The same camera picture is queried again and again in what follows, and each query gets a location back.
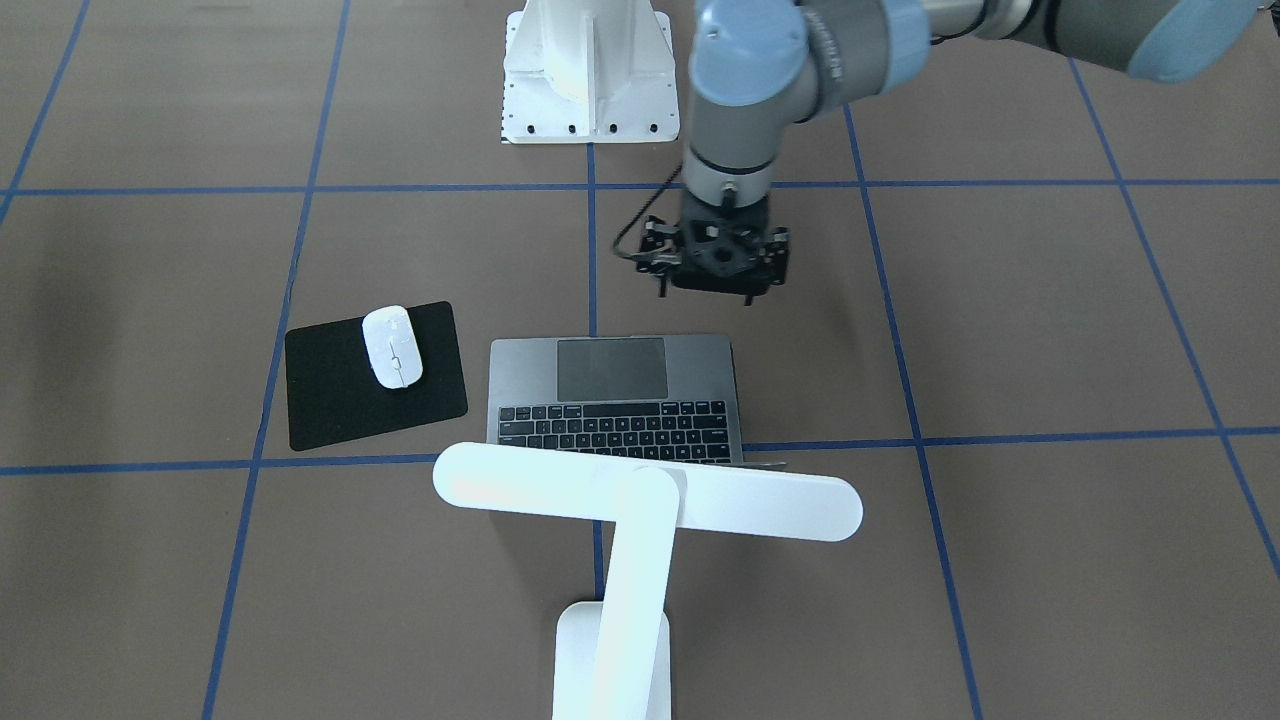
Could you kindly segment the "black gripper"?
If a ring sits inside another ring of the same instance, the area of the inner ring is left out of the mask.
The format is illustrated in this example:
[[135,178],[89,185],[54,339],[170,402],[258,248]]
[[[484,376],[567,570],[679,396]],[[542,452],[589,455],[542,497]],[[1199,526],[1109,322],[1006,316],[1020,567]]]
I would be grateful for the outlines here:
[[751,305],[786,282],[790,231],[771,227],[771,196],[735,208],[730,195],[719,206],[681,195],[681,217],[667,223],[649,215],[641,232],[641,273],[654,275],[658,296],[669,288],[744,297]]

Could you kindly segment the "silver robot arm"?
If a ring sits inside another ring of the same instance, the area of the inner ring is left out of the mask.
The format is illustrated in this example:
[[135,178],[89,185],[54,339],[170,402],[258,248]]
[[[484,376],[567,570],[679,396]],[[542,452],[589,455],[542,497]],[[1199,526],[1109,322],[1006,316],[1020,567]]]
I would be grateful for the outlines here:
[[1256,1],[699,1],[692,111],[675,222],[643,206],[635,250],[612,252],[659,291],[740,296],[786,281],[792,243],[772,220],[785,131],[913,79],[956,38],[1011,40],[1135,79],[1179,83],[1219,60]]

